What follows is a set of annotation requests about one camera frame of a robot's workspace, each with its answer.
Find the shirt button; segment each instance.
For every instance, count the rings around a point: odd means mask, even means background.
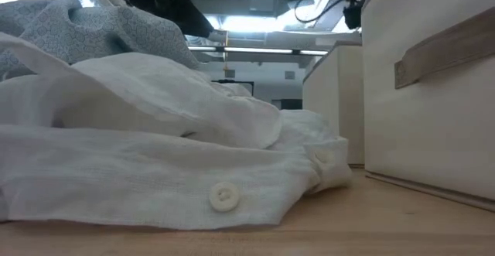
[[[217,183],[211,188],[211,206],[219,212],[232,210],[239,204],[239,189],[228,182]]]

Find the wooden surface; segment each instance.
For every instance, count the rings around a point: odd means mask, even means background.
[[[0,255],[495,255],[495,213],[364,177],[302,199],[278,227],[173,231],[0,225]]]

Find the wire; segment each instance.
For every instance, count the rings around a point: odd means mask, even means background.
[[[341,1],[343,0],[336,0],[333,4],[327,6],[325,9],[323,9],[323,11],[318,15],[316,16],[315,18],[313,19],[307,19],[307,20],[302,20],[300,19],[298,16],[297,16],[297,8],[299,7],[299,5],[301,5],[301,2],[304,1],[304,0],[299,0],[296,4],[295,4],[295,7],[294,7],[294,16],[295,18],[297,19],[297,21],[301,22],[301,23],[310,23],[310,22],[313,22],[315,20],[318,20],[320,19],[325,13],[327,13],[330,9],[332,9],[334,6],[338,5]]]
[[[330,9],[332,9],[334,6],[338,5],[341,1],[343,0],[336,0],[332,5],[329,5],[328,7],[326,7],[326,9],[323,9],[322,13],[320,13],[318,16],[316,16],[315,18],[313,19],[307,19],[307,20],[302,20],[300,19],[298,16],[297,16],[297,8],[299,7],[299,5],[301,4],[302,0],[299,0],[299,2],[297,2],[297,4],[295,4],[295,7],[294,7],[294,16],[295,18],[297,19],[297,21],[301,22],[301,23],[310,23],[310,22],[313,22],[315,20],[318,20],[320,19],[325,13],[327,13]]]

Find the beige storage box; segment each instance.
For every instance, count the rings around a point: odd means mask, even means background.
[[[364,134],[372,176],[495,209],[494,5],[367,0]]]
[[[337,41],[302,86],[302,107],[323,115],[349,139],[348,163],[364,164],[363,64],[360,43]]]

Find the crumpled fabric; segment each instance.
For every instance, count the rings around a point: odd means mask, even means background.
[[[69,66],[5,34],[0,46],[39,74],[0,83],[0,219],[278,224],[303,194],[350,181],[347,140],[312,112],[278,111],[159,56]],[[221,182],[240,191],[227,212],[208,200]]]
[[[119,53],[163,56],[189,68],[199,62],[179,27],[136,8],[82,8],[77,0],[22,0],[0,4],[0,32],[34,43],[69,63]],[[0,49],[0,80],[32,74]]]

